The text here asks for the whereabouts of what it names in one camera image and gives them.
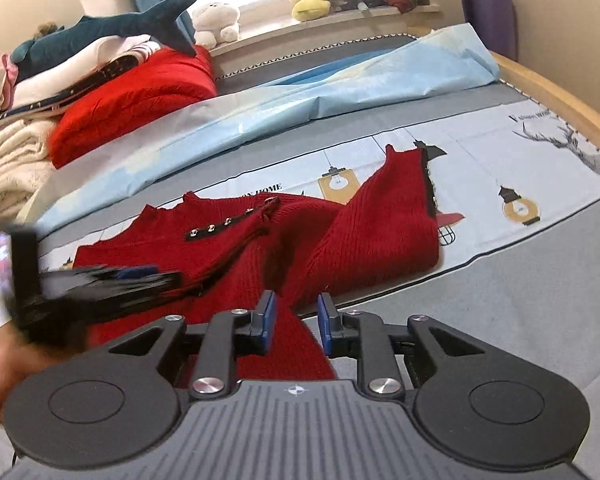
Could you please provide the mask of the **person's left hand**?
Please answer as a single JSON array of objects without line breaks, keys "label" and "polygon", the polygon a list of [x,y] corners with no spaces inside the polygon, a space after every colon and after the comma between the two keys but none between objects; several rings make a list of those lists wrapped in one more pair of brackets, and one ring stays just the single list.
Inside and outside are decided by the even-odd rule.
[{"label": "person's left hand", "polygon": [[64,348],[32,344],[19,330],[6,323],[0,327],[0,423],[6,399],[12,389],[27,377],[38,374],[47,367],[65,362],[83,352],[84,339]]}]

